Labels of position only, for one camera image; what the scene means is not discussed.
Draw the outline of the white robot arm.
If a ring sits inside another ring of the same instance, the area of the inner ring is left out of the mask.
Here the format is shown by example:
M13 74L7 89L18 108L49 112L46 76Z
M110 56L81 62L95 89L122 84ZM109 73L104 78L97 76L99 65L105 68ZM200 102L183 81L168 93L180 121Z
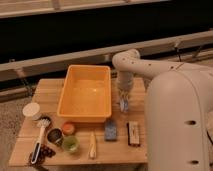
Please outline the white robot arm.
M136 49L112 58L120 108L133 76L150 80L145 97L148 171L210 171L207 118L213 112L213 67L144 60Z

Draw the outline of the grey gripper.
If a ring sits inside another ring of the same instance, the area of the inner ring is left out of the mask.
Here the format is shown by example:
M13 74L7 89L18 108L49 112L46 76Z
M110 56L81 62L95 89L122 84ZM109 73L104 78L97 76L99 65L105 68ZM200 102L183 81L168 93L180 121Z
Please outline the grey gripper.
M129 103L131 100L131 94L129 93L133 88L133 78L132 77L118 77L117 87L121 93L127 94L126 100ZM123 94L120 95L120 104L124 102Z

